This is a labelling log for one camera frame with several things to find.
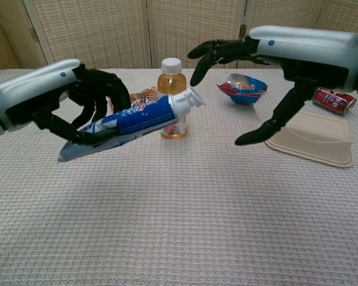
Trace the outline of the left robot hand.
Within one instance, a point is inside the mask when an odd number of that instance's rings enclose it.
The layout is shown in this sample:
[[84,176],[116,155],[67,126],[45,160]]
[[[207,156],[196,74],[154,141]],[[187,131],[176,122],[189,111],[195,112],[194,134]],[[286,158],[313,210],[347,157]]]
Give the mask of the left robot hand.
[[[65,98],[83,108],[71,123],[53,114]],[[102,143],[118,132],[90,134],[79,127],[104,118],[108,102],[115,112],[131,106],[129,92],[117,75],[88,69],[79,59],[61,60],[0,82],[0,136],[34,122],[72,143]]]

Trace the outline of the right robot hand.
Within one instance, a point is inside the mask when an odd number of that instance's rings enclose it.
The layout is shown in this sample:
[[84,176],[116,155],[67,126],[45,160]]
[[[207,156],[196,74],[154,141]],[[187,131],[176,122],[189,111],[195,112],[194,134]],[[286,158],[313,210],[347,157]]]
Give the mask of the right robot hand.
[[212,66],[235,60],[278,66],[285,80],[294,83],[272,117],[258,129],[238,137],[236,145],[270,139],[313,98],[318,88],[358,92],[358,34],[353,32],[257,26],[244,39],[205,41],[187,56],[199,60],[191,86],[198,85]]

